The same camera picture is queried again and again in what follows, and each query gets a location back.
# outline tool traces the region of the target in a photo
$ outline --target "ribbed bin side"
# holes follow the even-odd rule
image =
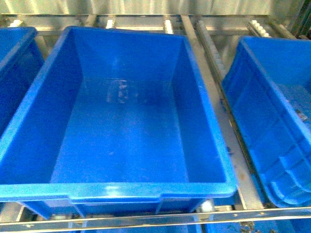
[[[244,37],[223,81],[261,181],[279,206],[311,200],[310,76],[301,51],[311,51],[311,43]]]

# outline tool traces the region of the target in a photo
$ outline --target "blue plastic bin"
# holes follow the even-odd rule
[[[311,42],[243,37],[223,87],[269,199],[311,204]]]
[[[36,213],[192,212],[232,165],[183,36],[69,27],[0,141],[0,201]]]
[[[35,28],[0,29],[0,136],[43,65]]]
[[[276,221],[254,221],[254,230],[243,226],[238,222],[216,223],[204,225],[206,233],[240,233],[240,232],[260,232],[260,233],[309,233],[310,231],[300,231],[296,228],[290,220],[276,220]]]

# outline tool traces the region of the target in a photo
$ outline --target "reflective metal wall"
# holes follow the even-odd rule
[[[284,21],[300,0],[1,0],[1,13],[273,15]]]

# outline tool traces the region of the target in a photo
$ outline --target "metal shelf frame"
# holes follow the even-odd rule
[[[311,207],[268,208],[269,206],[273,207],[273,205],[262,203],[253,179],[256,172],[221,87],[221,80],[226,75],[227,70],[215,46],[217,36],[267,36],[265,33],[268,33],[271,37],[295,38],[269,16],[2,14],[0,16],[0,26],[7,27],[14,20],[19,20],[22,26],[36,27],[39,32],[36,41],[45,57],[48,56],[57,37],[64,28],[71,25],[186,35],[196,56],[217,120],[228,146],[239,188],[233,207],[213,206],[213,201],[210,200],[207,202],[210,206],[209,210],[199,208],[197,213],[194,214],[166,213],[149,216],[144,214],[122,217],[90,216],[88,218],[53,216],[50,220],[42,220],[39,217],[35,218],[33,213],[25,207],[9,202],[4,204],[0,213],[0,232],[61,232],[311,218]],[[231,52],[234,53],[234,44],[229,46]]]

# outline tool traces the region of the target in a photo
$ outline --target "bin bottom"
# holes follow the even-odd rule
[[[188,182],[170,82],[84,78],[51,183]]]
[[[278,84],[300,119],[311,130],[311,94],[303,85]]]

